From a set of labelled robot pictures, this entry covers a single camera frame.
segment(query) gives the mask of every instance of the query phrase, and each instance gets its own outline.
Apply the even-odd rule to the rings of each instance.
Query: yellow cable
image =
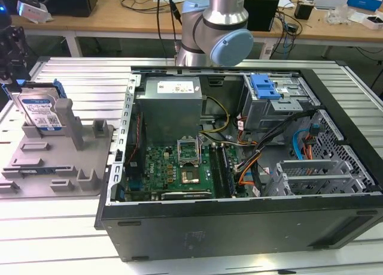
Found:
[[[227,112],[226,108],[218,100],[216,100],[214,97],[206,96],[206,98],[210,98],[211,100],[213,100],[215,103],[217,103],[225,111],[225,113],[226,113],[226,122],[225,122],[225,124],[222,127],[219,127],[219,128],[216,128],[216,129],[210,129],[210,130],[203,130],[200,133],[216,133],[216,132],[220,132],[220,131],[224,130],[228,126],[229,121],[230,121],[230,114]]]

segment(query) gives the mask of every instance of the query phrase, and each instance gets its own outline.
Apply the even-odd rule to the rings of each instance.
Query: black box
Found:
[[[314,8],[314,5],[312,4],[302,4],[298,2],[294,12],[294,16],[296,19],[308,20],[313,8]]]
[[[244,7],[249,12],[249,31],[270,31],[274,22],[279,0],[245,0]]]
[[[7,10],[11,14],[17,14],[17,1],[6,0],[4,1]],[[46,4],[50,14],[88,17],[96,6],[97,0],[49,0]]]

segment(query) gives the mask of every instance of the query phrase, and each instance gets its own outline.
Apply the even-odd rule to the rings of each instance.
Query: aluminum worktable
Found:
[[[51,58],[31,71],[37,82],[62,82],[84,125],[106,118],[118,128],[131,65],[164,59]],[[312,68],[383,156],[383,103],[347,67],[330,61],[245,61],[242,66]],[[0,167],[23,137],[23,116],[9,102],[0,114]],[[111,145],[111,162],[114,152]],[[93,224],[98,197],[0,201],[0,274],[382,274],[383,224],[339,250],[123,263],[105,231]]]

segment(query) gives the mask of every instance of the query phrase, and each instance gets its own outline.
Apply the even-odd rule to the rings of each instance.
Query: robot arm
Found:
[[[178,66],[234,66],[253,47],[244,0],[187,0]]]

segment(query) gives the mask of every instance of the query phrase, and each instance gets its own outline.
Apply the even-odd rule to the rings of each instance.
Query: hard drive label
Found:
[[[58,116],[51,111],[52,103],[50,100],[23,99],[22,104],[37,128],[49,131],[61,129],[62,124]]]

